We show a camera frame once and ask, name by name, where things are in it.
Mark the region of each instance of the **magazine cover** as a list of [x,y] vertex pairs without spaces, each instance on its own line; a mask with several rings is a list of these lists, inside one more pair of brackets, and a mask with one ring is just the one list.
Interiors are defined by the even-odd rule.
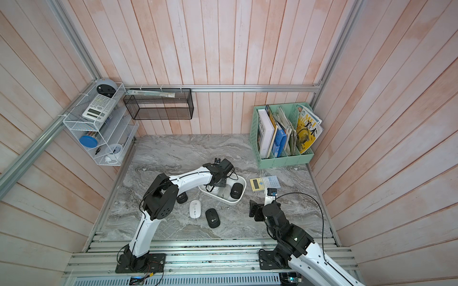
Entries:
[[317,116],[303,105],[296,105],[299,111],[299,119],[297,120],[297,142],[296,146],[299,153],[303,154],[312,146],[315,140],[323,132],[323,128],[318,124]]

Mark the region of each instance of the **metal grille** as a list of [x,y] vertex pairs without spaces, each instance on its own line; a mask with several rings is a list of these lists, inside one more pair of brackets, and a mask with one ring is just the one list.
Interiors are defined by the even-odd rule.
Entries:
[[[145,280],[144,285],[156,285],[161,280],[160,273]],[[129,285],[130,277],[87,277],[77,278],[74,286]],[[280,285],[278,273],[240,273],[240,274],[201,274],[201,275],[164,275],[159,285],[186,286],[245,286]]]
[[124,104],[134,120],[146,119],[192,119],[194,105],[191,89],[153,89],[146,91],[174,92],[175,98],[147,95],[127,95]]

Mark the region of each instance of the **white calculator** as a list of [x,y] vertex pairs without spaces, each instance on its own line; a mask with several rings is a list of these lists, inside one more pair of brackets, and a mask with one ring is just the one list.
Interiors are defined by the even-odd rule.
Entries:
[[113,99],[104,95],[98,94],[89,104],[88,108],[83,112],[84,118],[105,122],[110,113],[110,105]]
[[268,176],[250,179],[251,189],[253,192],[263,191],[267,188],[280,188],[280,182],[278,182],[277,176]]

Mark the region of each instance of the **wooden wall panel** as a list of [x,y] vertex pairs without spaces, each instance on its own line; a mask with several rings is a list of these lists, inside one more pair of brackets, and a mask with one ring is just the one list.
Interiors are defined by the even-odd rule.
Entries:
[[[354,1],[63,3],[97,66],[125,84],[312,84],[321,79]],[[248,133],[254,105],[310,102],[313,94],[307,96],[198,93],[191,122],[143,125],[148,135]]]
[[[110,13],[119,16],[121,10],[115,6]],[[105,20],[130,35],[125,22]],[[82,30],[81,24],[76,28]],[[1,2],[0,50],[3,173],[93,78],[45,0]],[[88,50],[95,53],[93,46]],[[136,56],[132,41],[121,42],[120,51],[131,61]],[[95,63],[108,75],[98,58]],[[104,64],[110,76],[119,80],[117,71]],[[144,74],[139,69],[133,72],[139,81],[146,81]],[[97,166],[61,132],[0,202],[2,282],[56,285],[71,253],[81,251],[89,236],[116,172],[113,167]]]
[[368,285],[456,283],[457,13],[366,3],[315,110],[311,167]]

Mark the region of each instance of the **storage box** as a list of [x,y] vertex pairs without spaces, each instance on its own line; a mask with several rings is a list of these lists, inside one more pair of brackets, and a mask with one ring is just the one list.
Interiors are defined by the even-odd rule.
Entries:
[[[296,108],[297,104],[302,104],[310,108],[310,105],[307,103],[284,103],[284,104],[269,104],[272,112],[276,112],[278,107],[281,107],[285,112],[285,115],[291,121],[294,127],[297,127],[297,120],[299,118],[299,111]],[[281,166],[290,166],[290,165],[301,165],[307,164],[313,158],[313,152],[309,148],[305,151],[304,154],[300,154],[297,147],[294,147],[293,156],[286,156],[283,151],[280,157],[274,158],[272,152],[268,159],[261,159],[259,155],[259,150],[257,148],[257,129],[258,129],[258,109],[265,109],[266,106],[255,106],[253,110],[253,120],[251,122],[251,131],[250,131],[250,145],[253,149],[255,155],[256,163],[260,169],[281,167]]]
[[124,104],[132,119],[192,119],[194,105],[189,88],[132,88],[135,90],[173,92],[175,97],[126,95]]
[[108,107],[111,115],[110,120],[106,120],[104,123],[89,120],[82,116],[82,113],[98,95],[96,85],[85,94],[64,119],[65,126],[80,144],[82,136],[95,139],[97,143],[95,147],[87,147],[83,144],[82,146],[98,165],[121,166],[138,129],[138,122],[132,123],[126,107],[115,109],[116,104],[125,94],[124,85],[120,82],[117,84],[118,90],[113,95],[112,103]]

